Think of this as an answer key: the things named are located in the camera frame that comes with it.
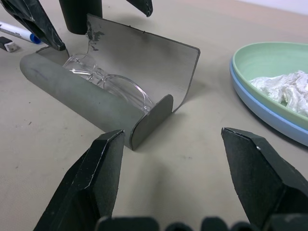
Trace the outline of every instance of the white marker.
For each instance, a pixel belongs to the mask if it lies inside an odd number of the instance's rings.
[[[0,21],[0,31],[27,40],[29,42],[33,42],[35,44],[40,43],[39,38],[36,37],[34,34],[32,34],[30,31],[16,26],[12,26],[10,24],[1,21]]]

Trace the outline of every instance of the black eraser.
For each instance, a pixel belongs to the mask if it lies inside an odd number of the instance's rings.
[[[0,37],[0,48],[8,52],[13,52],[18,49],[18,46],[6,37]]]

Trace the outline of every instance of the plate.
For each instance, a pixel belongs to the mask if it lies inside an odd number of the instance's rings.
[[[253,113],[287,137],[308,146],[308,131],[276,114],[254,98],[236,77],[233,70],[232,61],[230,62],[230,74],[235,91]]]
[[[274,77],[298,70],[308,73],[308,45],[288,42],[254,43],[240,48],[232,65],[237,79],[260,103],[286,120],[308,130],[308,117],[275,102],[249,81],[256,77]]]

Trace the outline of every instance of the tissue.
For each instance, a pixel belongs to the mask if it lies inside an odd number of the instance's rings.
[[[297,71],[277,77],[257,77],[250,83],[274,101],[308,117],[307,73]]]

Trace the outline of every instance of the table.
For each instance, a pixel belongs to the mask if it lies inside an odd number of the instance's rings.
[[[86,52],[57,0],[41,0],[70,53]],[[16,20],[0,7],[0,19]],[[259,41],[308,42],[308,16],[235,0],[154,0],[146,18],[123,0],[104,0],[106,19],[201,49],[186,103],[135,152],[124,148],[115,216],[152,216],[161,228],[182,221],[199,230],[206,216],[247,220],[230,176],[222,127],[265,137],[308,179],[307,148],[271,129],[236,95],[229,61]],[[21,49],[0,51],[0,226],[31,231],[65,172],[103,132],[27,81],[20,59],[43,45],[0,33]]]

